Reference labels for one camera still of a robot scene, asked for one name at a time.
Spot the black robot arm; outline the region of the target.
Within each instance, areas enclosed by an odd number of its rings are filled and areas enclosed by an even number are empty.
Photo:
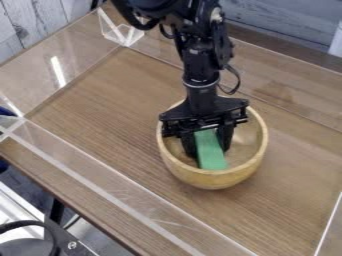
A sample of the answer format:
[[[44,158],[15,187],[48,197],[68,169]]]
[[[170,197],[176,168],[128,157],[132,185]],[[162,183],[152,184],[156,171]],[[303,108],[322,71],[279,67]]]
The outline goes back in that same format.
[[[156,28],[171,39],[183,62],[186,98],[159,115],[162,135],[181,139],[195,158],[195,134],[211,129],[229,150],[238,124],[247,121],[249,101],[221,96],[221,71],[230,65],[234,44],[227,35],[219,0],[110,0],[128,24],[142,31]]]

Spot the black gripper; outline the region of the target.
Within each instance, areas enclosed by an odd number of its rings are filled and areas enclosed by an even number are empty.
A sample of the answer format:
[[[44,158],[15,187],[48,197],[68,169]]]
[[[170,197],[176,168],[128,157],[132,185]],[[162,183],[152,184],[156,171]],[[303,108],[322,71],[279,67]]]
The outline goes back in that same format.
[[[234,128],[247,122],[247,107],[250,101],[242,98],[218,96],[214,107],[203,113],[195,113],[190,107],[190,100],[183,100],[159,115],[162,122],[162,136],[181,136],[186,155],[197,158],[197,143],[193,132],[217,129],[217,137],[223,151],[230,150]]]

